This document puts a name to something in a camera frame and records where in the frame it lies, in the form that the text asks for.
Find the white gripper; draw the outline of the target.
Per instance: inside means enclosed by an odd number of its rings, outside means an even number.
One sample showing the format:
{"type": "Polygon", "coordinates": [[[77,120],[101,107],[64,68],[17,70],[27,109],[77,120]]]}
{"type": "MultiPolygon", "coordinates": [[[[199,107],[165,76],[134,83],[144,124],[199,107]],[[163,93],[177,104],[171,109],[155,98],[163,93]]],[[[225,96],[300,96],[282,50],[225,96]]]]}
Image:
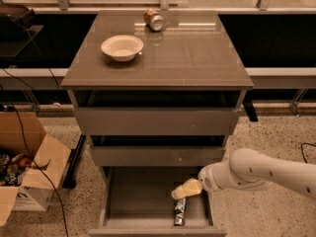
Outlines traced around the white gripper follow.
{"type": "Polygon", "coordinates": [[[201,193],[202,188],[210,193],[236,187],[227,161],[214,163],[203,167],[197,179],[189,179],[171,192],[173,199],[188,198],[201,193]]]}

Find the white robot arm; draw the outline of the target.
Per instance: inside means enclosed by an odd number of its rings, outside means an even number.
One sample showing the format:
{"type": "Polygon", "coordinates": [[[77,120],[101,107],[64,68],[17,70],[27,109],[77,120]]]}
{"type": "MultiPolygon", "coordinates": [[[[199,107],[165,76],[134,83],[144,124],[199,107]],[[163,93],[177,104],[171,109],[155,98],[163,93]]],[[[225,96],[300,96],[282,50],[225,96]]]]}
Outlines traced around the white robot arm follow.
{"type": "Polygon", "coordinates": [[[316,198],[316,166],[269,157],[249,148],[234,151],[227,160],[203,167],[171,192],[173,199],[225,189],[263,191],[278,184],[309,198],[316,198]]]}

